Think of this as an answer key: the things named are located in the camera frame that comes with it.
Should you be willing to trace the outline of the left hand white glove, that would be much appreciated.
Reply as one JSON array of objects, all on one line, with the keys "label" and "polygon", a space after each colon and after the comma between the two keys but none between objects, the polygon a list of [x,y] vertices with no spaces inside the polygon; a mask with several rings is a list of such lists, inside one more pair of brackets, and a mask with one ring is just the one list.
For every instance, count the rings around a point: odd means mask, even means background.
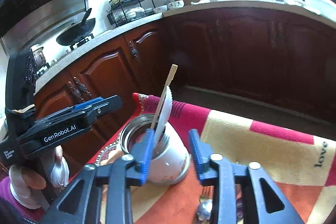
[{"label": "left hand white glove", "polygon": [[[54,148],[52,155],[54,158],[50,153],[47,155],[43,165],[50,174],[48,179],[51,185],[56,189],[64,189],[68,185],[70,171],[62,147],[59,145]],[[27,167],[13,165],[9,169],[9,179],[10,193],[18,203],[33,210],[41,207],[42,202],[37,198],[37,193],[47,186],[47,180],[42,175]]]}]

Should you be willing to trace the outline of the purple sleeve forearm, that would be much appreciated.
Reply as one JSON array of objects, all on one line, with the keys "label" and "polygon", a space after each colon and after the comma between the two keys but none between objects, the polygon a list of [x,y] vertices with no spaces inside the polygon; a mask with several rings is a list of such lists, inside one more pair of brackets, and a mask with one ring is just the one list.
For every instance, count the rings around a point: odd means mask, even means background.
[{"label": "purple sleeve forearm", "polygon": [[39,222],[45,211],[28,209],[21,205],[11,194],[9,176],[1,180],[1,223],[27,223],[25,219]]}]

